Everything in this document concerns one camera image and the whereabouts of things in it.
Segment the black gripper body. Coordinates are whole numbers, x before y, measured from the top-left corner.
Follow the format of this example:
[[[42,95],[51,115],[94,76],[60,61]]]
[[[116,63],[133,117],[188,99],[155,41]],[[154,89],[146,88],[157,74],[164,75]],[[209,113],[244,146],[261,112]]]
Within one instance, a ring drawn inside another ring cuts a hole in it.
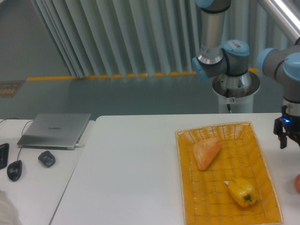
[[[291,140],[300,144],[300,117],[291,115],[287,112],[288,107],[281,107],[281,117],[275,119],[273,133],[278,137],[285,135]]]

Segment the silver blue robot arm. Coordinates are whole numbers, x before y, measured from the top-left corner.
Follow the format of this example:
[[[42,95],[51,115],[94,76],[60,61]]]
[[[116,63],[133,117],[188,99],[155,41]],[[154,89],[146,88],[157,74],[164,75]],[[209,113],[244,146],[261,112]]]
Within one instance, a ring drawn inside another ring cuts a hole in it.
[[[198,0],[196,4],[202,10],[202,33],[193,66],[202,79],[214,79],[220,112],[230,112],[231,99],[252,96],[260,86],[259,78],[248,72],[249,46],[236,39],[221,43],[229,0]],[[256,63],[264,75],[283,86],[282,115],[275,120],[273,132],[280,148],[285,148],[287,139],[300,141],[300,12],[291,0],[261,0],[259,4],[293,43],[283,50],[264,49]]]

